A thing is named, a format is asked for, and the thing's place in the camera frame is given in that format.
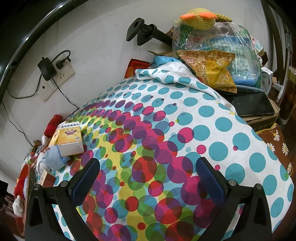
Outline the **black flat box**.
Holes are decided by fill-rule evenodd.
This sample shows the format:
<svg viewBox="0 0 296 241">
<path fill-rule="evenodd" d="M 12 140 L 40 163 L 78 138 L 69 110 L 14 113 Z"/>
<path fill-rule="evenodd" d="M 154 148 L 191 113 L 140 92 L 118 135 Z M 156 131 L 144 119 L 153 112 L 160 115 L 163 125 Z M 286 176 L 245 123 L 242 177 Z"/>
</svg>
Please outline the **black flat box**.
<svg viewBox="0 0 296 241">
<path fill-rule="evenodd" d="M 270 100 L 263 92 L 223 92 L 221 95 L 234 106 L 240 117 L 275 114 Z"/>
</svg>

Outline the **red knitted sock ball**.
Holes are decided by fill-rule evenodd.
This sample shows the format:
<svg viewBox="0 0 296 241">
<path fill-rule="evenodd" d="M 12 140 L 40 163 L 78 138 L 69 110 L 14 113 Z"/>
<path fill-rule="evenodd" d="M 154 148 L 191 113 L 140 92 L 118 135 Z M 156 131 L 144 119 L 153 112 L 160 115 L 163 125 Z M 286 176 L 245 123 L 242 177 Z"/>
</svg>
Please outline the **red knitted sock ball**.
<svg viewBox="0 0 296 241">
<path fill-rule="evenodd" d="M 63 117 L 61 115 L 55 114 L 53 118 L 49 121 L 45 131 L 44 136 L 47 138 L 53 137 L 58 125 L 62 123 Z"/>
</svg>

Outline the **clear plastic bag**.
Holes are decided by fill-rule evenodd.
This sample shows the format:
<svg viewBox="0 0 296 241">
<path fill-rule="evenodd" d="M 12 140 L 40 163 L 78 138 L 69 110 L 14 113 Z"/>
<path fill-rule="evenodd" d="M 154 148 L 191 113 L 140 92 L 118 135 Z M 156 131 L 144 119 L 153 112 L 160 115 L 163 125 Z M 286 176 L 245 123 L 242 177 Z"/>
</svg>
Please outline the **clear plastic bag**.
<svg viewBox="0 0 296 241">
<path fill-rule="evenodd" d="M 175 21 L 173 50 L 212 51 L 235 54 L 227 69 L 234 83 L 241 88 L 261 89 L 261 66 L 247 29 L 224 22 L 205 31 L 196 30 L 182 21 Z"/>
</svg>

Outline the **polka dot bed sheet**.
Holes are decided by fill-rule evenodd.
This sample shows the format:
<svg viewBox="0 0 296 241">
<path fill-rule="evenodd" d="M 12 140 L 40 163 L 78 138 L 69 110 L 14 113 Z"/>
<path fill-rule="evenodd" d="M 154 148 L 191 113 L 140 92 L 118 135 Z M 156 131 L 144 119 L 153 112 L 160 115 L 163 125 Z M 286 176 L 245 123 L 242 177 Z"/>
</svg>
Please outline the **polka dot bed sheet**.
<svg viewBox="0 0 296 241">
<path fill-rule="evenodd" d="M 272 238 L 292 202 L 293 182 L 265 141 L 177 60 L 138 69 L 62 123 L 74 121 L 84 153 L 49 172 L 55 187 L 100 162 L 76 207 L 97 240 L 199 240 L 220 211 L 197 174 L 200 157 L 240 186 L 263 186 Z"/>
</svg>

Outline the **yellow crochet toy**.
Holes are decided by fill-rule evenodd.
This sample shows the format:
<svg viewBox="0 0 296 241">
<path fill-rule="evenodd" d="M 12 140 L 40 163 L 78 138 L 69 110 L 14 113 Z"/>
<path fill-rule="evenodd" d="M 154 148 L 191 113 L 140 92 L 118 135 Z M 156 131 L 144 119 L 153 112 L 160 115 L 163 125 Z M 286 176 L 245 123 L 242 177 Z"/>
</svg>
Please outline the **yellow crochet toy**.
<svg viewBox="0 0 296 241">
<path fill-rule="evenodd" d="M 232 22 L 232 19 L 213 13 L 205 8 L 195 8 L 180 16 L 180 20 L 196 30 L 205 31 L 211 29 L 216 22 Z"/>
</svg>

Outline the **red packet by wall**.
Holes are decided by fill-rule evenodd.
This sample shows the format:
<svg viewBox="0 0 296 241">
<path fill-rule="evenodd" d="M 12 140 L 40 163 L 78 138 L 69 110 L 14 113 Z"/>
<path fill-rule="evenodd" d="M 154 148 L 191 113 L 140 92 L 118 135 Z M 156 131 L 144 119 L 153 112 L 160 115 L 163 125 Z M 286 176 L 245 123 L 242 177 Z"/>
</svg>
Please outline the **red packet by wall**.
<svg viewBox="0 0 296 241">
<path fill-rule="evenodd" d="M 125 78 L 129 78 L 135 75 L 135 71 L 137 69 L 147 69 L 149 68 L 149 66 L 151 66 L 150 62 L 138 59 L 131 59 L 125 72 Z"/>
</svg>

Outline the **yellow toothpaste box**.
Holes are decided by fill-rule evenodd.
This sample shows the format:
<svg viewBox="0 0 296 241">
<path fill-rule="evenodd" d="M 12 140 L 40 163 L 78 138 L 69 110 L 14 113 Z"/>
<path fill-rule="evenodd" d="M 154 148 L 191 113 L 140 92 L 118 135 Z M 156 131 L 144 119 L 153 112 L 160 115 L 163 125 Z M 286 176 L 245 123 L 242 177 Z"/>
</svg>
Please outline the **yellow toothpaste box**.
<svg viewBox="0 0 296 241">
<path fill-rule="evenodd" d="M 43 188 L 53 187 L 56 181 L 56 176 L 53 175 L 51 172 L 44 170 L 40 180 L 37 182 Z"/>
<path fill-rule="evenodd" d="M 48 147 L 58 146 L 62 157 L 84 153 L 80 122 L 61 123 L 58 125 Z"/>
</svg>

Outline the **black wall television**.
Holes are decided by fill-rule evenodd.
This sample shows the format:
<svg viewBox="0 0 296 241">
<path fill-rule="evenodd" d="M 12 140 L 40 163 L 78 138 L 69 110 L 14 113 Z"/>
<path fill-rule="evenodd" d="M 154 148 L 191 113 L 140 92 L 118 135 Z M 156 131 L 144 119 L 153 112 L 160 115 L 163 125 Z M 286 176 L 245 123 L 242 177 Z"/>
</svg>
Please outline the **black wall television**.
<svg viewBox="0 0 296 241">
<path fill-rule="evenodd" d="M 49 27 L 87 0 L 1 0 L 1 98 L 18 65 Z"/>
</svg>

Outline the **yellow snack packet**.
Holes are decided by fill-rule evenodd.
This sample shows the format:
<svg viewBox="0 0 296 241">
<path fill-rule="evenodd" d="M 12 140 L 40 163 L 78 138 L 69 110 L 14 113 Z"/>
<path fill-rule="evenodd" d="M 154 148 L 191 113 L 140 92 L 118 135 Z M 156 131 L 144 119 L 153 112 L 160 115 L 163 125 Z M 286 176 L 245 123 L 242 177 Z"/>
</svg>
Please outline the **yellow snack packet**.
<svg viewBox="0 0 296 241">
<path fill-rule="evenodd" d="M 234 53 L 219 50 L 178 50 L 177 56 L 192 69 L 202 83 L 216 90 L 237 92 L 234 80 L 227 70 L 235 59 Z"/>
</svg>

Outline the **brown daisy cushion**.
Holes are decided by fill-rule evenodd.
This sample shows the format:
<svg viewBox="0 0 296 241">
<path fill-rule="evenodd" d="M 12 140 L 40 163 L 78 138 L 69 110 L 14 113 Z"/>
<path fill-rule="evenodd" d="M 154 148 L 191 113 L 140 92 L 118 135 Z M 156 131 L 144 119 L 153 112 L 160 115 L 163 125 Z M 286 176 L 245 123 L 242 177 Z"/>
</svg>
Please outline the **brown daisy cushion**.
<svg viewBox="0 0 296 241">
<path fill-rule="evenodd" d="M 293 161 L 287 141 L 277 123 L 274 123 L 270 128 L 266 128 L 256 132 L 268 145 L 269 149 L 277 156 L 283 164 L 290 177 L 293 176 Z"/>
</svg>

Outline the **red orange plush toy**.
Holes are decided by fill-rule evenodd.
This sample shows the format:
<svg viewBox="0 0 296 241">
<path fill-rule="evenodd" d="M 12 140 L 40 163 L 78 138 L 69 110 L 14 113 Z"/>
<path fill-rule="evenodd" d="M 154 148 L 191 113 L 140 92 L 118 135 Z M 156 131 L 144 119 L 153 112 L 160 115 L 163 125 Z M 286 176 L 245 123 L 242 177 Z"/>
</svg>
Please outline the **red orange plush toy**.
<svg viewBox="0 0 296 241">
<path fill-rule="evenodd" d="M 28 196 L 28 170 L 22 170 L 14 190 L 15 200 L 13 202 L 13 211 L 16 217 L 23 218 L 25 201 Z"/>
</svg>

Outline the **white wall socket plate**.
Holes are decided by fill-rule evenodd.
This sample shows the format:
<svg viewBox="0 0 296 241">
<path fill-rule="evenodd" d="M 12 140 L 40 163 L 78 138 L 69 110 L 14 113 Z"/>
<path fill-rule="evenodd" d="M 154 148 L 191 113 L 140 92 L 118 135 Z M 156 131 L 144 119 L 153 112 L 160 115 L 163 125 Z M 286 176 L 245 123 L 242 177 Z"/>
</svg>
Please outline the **white wall socket plate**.
<svg viewBox="0 0 296 241">
<path fill-rule="evenodd" d="M 57 71 L 57 75 L 53 77 L 53 80 L 59 87 L 75 75 L 75 71 L 68 60 L 65 61 L 64 66 L 61 69 L 57 69 L 56 66 L 54 67 Z M 41 77 L 37 94 L 43 102 L 46 102 L 56 90 L 56 85 L 52 80 L 46 81 Z"/>
</svg>

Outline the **brown candy wrappers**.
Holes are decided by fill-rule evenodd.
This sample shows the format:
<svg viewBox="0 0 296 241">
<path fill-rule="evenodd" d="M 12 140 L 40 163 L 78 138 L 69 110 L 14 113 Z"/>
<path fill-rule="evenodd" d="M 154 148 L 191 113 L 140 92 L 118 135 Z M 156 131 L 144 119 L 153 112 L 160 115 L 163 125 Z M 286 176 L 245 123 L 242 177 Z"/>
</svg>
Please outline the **brown candy wrappers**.
<svg viewBox="0 0 296 241">
<path fill-rule="evenodd" d="M 38 149 L 39 146 L 42 145 L 42 142 L 41 140 L 34 140 L 33 141 L 33 146 L 32 148 L 30 149 L 30 152 L 29 152 L 29 156 L 30 157 L 33 157 Z"/>
</svg>

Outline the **small white sock ball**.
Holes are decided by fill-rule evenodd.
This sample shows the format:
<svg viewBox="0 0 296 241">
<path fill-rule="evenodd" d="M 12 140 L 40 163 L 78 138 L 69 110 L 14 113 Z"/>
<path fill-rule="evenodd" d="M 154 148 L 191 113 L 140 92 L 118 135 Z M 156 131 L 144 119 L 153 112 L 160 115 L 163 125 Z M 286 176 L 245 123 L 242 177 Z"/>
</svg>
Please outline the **small white sock ball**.
<svg viewBox="0 0 296 241">
<path fill-rule="evenodd" d="M 45 135 L 42 136 L 41 142 L 43 146 L 47 146 L 50 142 L 50 138 L 46 137 Z"/>
</svg>

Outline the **black power adapter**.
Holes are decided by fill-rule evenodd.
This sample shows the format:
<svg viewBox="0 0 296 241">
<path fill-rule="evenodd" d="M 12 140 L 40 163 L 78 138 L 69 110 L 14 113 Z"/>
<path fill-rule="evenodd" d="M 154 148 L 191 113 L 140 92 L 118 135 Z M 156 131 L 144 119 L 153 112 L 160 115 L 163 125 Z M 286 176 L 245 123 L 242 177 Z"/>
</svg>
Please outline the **black power adapter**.
<svg viewBox="0 0 296 241">
<path fill-rule="evenodd" d="M 51 80 L 57 74 L 53 64 L 48 57 L 43 57 L 41 61 L 37 64 L 37 66 L 41 72 L 41 75 L 46 81 Z"/>
</svg>

